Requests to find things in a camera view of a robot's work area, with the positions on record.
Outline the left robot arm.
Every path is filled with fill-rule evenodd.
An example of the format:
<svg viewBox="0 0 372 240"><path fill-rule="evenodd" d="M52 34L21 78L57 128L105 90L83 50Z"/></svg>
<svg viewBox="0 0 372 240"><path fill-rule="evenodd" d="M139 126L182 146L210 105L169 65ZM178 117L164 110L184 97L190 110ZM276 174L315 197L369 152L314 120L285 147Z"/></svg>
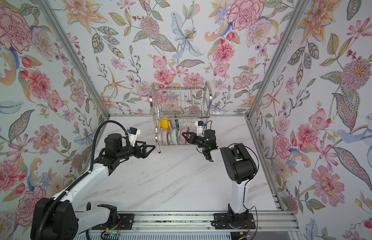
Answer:
<svg viewBox="0 0 372 240"><path fill-rule="evenodd" d="M51 198L42 198L34 209L30 238L33 240L72 240L93 227L112 228L120 224L117 207L99 204L90 210L77 213L84 198L117 167L131 157L147 158L154 145L137 141L136 135L124 137L110 134L105 147L94 160L93 166L63 191Z"/></svg>

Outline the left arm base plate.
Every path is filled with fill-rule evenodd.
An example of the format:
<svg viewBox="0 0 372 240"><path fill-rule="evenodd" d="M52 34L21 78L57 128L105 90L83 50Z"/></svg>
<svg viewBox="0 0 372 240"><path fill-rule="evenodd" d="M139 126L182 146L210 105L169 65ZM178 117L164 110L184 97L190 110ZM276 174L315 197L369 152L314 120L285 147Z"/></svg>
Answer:
<svg viewBox="0 0 372 240"><path fill-rule="evenodd" d="M118 217L113 217L104 224L96 225L91 230L132 230L134 217L134 214L118 214Z"/></svg>

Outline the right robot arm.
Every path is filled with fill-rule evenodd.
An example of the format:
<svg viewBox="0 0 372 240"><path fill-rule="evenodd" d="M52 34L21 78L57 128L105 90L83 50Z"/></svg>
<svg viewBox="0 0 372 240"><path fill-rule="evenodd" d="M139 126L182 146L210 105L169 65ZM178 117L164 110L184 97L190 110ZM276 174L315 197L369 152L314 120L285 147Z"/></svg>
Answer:
<svg viewBox="0 0 372 240"><path fill-rule="evenodd" d="M206 130L202 136L193 132L182 133L186 142L202 150L206 160L223 162L226 172L232 181L232 197L228 204L228 221L234 228L246 223L250 217L246 207L246 186L259 170L259 159L255 152L244 144L234 143L219 148L216 143L216 132Z"/></svg>

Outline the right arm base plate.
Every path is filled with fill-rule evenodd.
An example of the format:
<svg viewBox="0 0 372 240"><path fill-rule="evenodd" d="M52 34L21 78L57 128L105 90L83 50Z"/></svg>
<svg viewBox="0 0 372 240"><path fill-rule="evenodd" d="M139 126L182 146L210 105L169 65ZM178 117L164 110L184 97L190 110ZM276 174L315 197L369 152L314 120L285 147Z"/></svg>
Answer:
<svg viewBox="0 0 372 240"><path fill-rule="evenodd" d="M216 230L255 230L256 221L249 212L235 214L214 213L214 219L211 222L212 227Z"/></svg>

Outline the steel two-tier dish rack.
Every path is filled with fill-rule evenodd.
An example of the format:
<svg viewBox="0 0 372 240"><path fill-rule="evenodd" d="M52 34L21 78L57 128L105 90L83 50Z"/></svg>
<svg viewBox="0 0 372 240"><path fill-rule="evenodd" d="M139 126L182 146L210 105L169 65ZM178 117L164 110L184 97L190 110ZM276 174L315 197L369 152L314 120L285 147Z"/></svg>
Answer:
<svg viewBox="0 0 372 240"><path fill-rule="evenodd" d="M197 133L195 127L196 121L208 122L211 113L213 101L213 91L211 85L206 81L199 87L166 87L161 89L159 85L152 84L149 92L150 113L154 121L155 144L158 153L161 153L164 147L183 147L187 143L180 140L181 132L189 130ZM171 119L179 121L179 145L174 146L170 142L170 131L168 129L168 146L163 146L160 143L160 132L162 129L159 126L161 118L168 116L170 125Z"/></svg>

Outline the green glass bowl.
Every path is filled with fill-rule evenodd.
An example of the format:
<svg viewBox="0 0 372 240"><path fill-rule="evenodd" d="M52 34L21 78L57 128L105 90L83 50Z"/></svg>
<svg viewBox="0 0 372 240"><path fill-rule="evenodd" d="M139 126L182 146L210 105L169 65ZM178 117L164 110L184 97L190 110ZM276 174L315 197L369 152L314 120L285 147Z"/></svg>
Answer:
<svg viewBox="0 0 372 240"><path fill-rule="evenodd" d="M174 146L179 145L178 134L179 134L179 130L178 130L178 129L172 129L172 130L170 131L170 134L169 134L170 142L171 142Z"/></svg>

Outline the pink glass bowl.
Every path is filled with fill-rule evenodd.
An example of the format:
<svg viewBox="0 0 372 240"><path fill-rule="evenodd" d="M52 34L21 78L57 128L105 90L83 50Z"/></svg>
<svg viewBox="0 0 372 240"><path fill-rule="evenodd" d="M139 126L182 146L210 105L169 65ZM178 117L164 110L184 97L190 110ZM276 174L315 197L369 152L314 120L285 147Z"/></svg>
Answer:
<svg viewBox="0 0 372 240"><path fill-rule="evenodd" d="M163 146L168 146L169 145L169 142L168 142L168 129L161 130L161 132L160 132L160 143Z"/></svg>

